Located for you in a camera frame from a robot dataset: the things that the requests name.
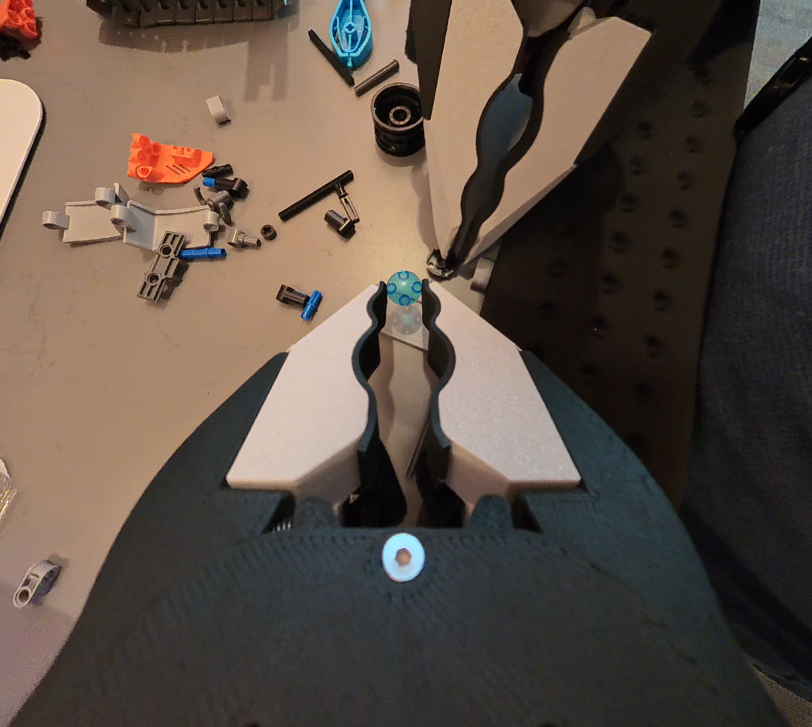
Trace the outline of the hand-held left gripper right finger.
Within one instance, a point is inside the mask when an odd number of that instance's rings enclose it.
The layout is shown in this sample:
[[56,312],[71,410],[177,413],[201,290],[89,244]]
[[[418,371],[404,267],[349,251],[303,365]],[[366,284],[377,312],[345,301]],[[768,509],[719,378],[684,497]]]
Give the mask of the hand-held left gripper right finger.
[[411,477],[419,527],[458,527],[486,496],[513,504],[582,483],[518,346],[425,281],[422,371],[430,386]]

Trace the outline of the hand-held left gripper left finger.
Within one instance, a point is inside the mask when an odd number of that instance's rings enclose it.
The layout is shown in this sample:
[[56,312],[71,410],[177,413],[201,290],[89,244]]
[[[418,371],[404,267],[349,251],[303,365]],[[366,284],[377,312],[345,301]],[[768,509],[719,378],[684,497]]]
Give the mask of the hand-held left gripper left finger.
[[344,505],[351,526],[396,526],[407,502],[379,433],[387,287],[366,288],[294,344],[228,470],[229,487]]

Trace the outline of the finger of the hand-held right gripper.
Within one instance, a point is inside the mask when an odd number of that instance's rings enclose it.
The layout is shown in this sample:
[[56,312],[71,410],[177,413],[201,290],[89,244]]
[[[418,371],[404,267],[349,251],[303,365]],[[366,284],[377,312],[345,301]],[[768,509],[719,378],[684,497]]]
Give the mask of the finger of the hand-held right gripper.
[[425,122],[433,226],[447,256],[462,225],[462,194],[478,164],[477,131],[513,75],[524,31],[511,0],[452,0],[431,117]]
[[542,121],[535,139],[507,171],[501,200],[463,262],[485,252],[575,169],[651,36],[616,16],[575,17],[543,82]]

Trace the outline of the black spoked wheel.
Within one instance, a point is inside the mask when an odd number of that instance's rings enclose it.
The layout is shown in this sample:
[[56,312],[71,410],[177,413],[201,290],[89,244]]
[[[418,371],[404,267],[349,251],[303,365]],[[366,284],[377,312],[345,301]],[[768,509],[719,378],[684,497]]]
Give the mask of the black spoked wheel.
[[408,157],[425,145],[420,91],[411,83],[382,86],[371,102],[373,133],[381,152]]

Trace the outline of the blue plastic separator tool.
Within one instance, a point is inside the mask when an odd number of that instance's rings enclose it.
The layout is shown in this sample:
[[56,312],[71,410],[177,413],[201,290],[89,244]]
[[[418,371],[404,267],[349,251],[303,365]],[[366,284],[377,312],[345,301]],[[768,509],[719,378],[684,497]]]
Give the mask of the blue plastic separator tool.
[[330,43],[350,71],[366,63],[373,50],[373,31],[365,0],[339,0],[330,21]]

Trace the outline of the blue transparent dome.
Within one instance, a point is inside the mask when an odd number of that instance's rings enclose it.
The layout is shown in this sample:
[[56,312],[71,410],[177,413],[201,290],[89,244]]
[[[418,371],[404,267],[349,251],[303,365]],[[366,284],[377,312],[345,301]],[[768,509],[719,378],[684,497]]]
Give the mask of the blue transparent dome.
[[387,297],[396,306],[411,306],[418,302],[421,291],[421,278],[411,271],[398,271],[387,281]]

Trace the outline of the grey angled connector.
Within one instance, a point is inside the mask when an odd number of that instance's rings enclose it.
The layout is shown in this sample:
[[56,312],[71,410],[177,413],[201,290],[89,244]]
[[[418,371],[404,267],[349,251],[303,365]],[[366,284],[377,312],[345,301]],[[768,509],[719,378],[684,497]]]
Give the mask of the grey angled connector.
[[215,231],[220,222],[225,223],[227,226],[233,226],[233,219],[231,217],[230,208],[234,204],[232,194],[227,191],[220,191],[211,195],[203,195],[200,186],[195,186],[193,192],[198,199],[200,205],[208,208],[212,214],[217,214],[217,220],[211,220],[205,225],[206,229]]

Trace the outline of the short dark grey axle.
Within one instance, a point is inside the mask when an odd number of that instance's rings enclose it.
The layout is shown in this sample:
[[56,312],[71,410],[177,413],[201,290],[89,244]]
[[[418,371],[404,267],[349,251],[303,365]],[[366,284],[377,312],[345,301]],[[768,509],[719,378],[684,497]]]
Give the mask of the short dark grey axle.
[[362,81],[357,83],[353,88],[355,96],[360,98],[367,92],[374,90],[385,81],[390,80],[400,72],[400,67],[401,65],[398,59],[391,60],[391,62],[388,62],[385,66],[376,72],[371,73]]

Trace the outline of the black dimpled pad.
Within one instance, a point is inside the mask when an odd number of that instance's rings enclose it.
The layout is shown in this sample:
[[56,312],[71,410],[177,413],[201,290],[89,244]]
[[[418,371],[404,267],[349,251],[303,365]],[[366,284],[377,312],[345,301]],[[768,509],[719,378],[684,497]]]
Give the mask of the black dimpled pad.
[[485,320],[614,429],[675,505],[756,9],[725,0],[692,60],[502,237],[482,305]]

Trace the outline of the black axle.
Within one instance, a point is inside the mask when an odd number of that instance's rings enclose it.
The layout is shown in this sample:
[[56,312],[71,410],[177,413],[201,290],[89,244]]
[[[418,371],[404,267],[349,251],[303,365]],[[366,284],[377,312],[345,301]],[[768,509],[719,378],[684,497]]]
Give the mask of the black axle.
[[315,204],[318,204],[323,199],[327,198],[330,194],[338,193],[338,190],[341,187],[346,187],[348,184],[352,182],[353,179],[354,173],[351,170],[347,170],[341,173],[339,176],[333,178],[328,183],[316,188],[314,191],[310,192],[306,196],[300,198],[298,201],[294,202],[293,204],[289,205],[288,207],[280,211],[279,219],[283,223],[290,221],[294,217],[298,216],[307,209],[313,207]]

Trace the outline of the orange sloped panel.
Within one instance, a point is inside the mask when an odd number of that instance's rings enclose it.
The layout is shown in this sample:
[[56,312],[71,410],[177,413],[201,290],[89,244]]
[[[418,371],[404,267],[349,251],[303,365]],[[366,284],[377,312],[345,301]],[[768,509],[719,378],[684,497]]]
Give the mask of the orange sloped panel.
[[149,184],[185,184],[214,163],[214,153],[132,134],[127,176]]

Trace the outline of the small light grey connector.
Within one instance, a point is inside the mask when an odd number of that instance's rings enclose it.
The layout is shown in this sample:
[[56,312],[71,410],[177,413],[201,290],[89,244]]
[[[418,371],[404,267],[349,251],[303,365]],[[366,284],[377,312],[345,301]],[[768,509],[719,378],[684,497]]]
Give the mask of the small light grey connector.
[[47,595],[62,571],[62,566],[50,560],[32,565],[18,585],[12,598],[16,609],[22,609]]

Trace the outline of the white book stand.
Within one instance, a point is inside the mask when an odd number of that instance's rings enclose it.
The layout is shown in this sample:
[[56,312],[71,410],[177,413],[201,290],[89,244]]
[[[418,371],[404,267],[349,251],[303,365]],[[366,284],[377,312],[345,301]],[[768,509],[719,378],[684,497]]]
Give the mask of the white book stand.
[[10,221],[45,120],[44,104],[32,88],[1,79],[1,233]]

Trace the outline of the orange curved piece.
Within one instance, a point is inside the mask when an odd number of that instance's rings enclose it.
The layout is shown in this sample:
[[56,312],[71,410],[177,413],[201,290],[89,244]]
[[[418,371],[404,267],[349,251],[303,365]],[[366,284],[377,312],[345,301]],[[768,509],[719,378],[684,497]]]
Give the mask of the orange curved piece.
[[41,20],[32,0],[1,0],[1,60],[30,58],[41,41]]

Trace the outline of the dark grey frame connector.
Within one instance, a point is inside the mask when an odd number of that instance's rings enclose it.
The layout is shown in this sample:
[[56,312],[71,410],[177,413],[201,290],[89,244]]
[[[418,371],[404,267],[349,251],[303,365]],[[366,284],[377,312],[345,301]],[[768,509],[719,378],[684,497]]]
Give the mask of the dark grey frame connector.
[[188,269],[188,263],[180,256],[185,245],[185,234],[167,231],[163,235],[137,293],[139,298],[157,304],[170,297]]

